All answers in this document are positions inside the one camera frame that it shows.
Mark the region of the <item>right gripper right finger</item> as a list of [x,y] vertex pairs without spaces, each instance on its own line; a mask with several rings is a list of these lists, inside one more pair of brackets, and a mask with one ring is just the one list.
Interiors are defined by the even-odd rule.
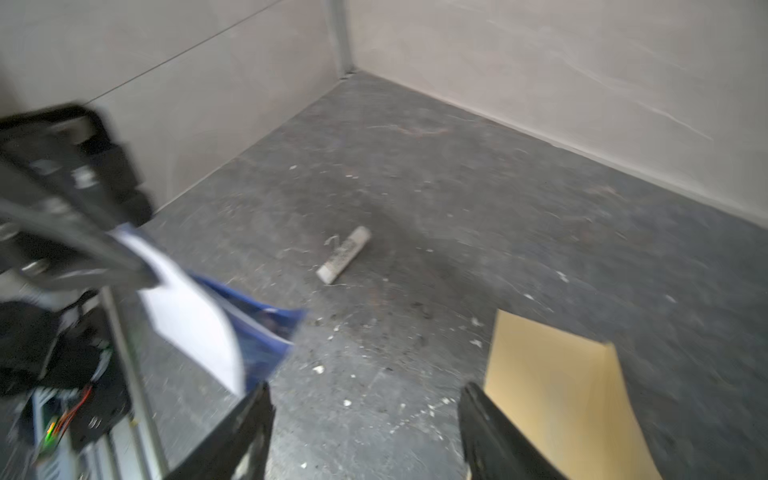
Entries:
[[472,479],[565,479],[478,384],[462,387],[457,416]]

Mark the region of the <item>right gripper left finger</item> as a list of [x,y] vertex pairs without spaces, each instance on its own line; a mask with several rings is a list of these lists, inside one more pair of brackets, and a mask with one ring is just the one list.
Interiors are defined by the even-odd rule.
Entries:
[[264,479],[275,414],[270,385],[262,382],[165,478]]

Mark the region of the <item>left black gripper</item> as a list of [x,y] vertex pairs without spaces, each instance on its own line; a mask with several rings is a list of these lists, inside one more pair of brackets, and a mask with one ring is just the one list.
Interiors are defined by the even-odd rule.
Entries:
[[96,110],[63,104],[1,120],[1,268],[47,290],[157,286],[115,237],[153,216],[125,148]]

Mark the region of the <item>tan paper envelope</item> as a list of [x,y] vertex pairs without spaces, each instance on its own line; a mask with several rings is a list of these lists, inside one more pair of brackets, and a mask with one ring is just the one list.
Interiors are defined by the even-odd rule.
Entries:
[[568,479],[657,479],[616,348],[498,311],[484,391]]

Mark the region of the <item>white letter with blue border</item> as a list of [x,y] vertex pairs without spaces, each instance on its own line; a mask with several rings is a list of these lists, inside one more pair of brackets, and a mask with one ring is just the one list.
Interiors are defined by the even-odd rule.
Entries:
[[155,332],[231,394],[253,391],[290,354],[304,310],[276,308],[187,271],[132,227],[112,236],[158,278],[138,291]]

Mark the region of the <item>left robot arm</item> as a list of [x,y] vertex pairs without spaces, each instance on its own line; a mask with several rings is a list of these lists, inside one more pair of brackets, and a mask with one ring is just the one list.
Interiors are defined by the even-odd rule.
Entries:
[[102,116],[68,103],[1,121],[1,393],[25,396],[20,433],[47,464],[132,411],[103,297],[156,276],[114,231],[154,214]]

